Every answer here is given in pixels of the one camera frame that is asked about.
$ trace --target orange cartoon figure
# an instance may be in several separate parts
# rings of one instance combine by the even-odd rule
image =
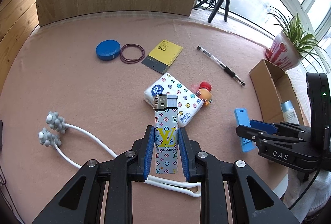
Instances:
[[[208,82],[201,82],[200,86],[192,85],[191,88],[195,95],[203,100],[205,105],[209,105],[211,103],[211,85]]]

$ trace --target white cloth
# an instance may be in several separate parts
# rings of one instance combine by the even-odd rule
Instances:
[[[145,90],[144,100],[154,107],[154,97],[159,94],[177,95],[179,127],[185,127],[204,104],[189,88],[185,87],[169,73],[165,73],[158,81]]]
[[[309,180],[300,182],[297,177],[298,171],[289,169],[289,181],[284,195],[284,204],[290,207],[299,198],[301,193],[306,189],[315,173],[309,175]],[[313,215],[327,203],[331,195],[331,172],[321,170],[307,190],[301,200],[291,209],[291,212],[300,221],[307,215]]]

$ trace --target yellow card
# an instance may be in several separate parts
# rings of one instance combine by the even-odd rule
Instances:
[[[149,54],[148,56],[170,66],[177,58],[183,47],[171,43],[167,40],[162,40]]]

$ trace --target blue lid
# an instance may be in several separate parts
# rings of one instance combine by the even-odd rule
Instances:
[[[95,49],[100,60],[109,61],[116,58],[120,54],[121,46],[115,40],[105,40],[97,45]]]
[[[283,113],[285,113],[286,111],[290,110],[293,108],[292,102],[291,101],[286,101],[280,104],[282,107],[282,111]]]

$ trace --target metal screw head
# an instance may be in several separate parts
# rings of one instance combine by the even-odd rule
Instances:
[[[87,162],[87,166],[88,167],[94,167],[97,165],[97,161],[95,159],[90,159],[88,162]]]
[[[128,150],[127,152],[125,152],[125,156],[127,156],[128,158],[131,158],[135,155],[136,153],[133,150]]]
[[[236,161],[236,165],[240,168],[243,168],[246,166],[246,163],[244,161]]]
[[[198,156],[199,156],[200,158],[206,158],[206,157],[208,156],[208,154],[207,154],[207,152],[200,151],[200,152],[198,153]]]

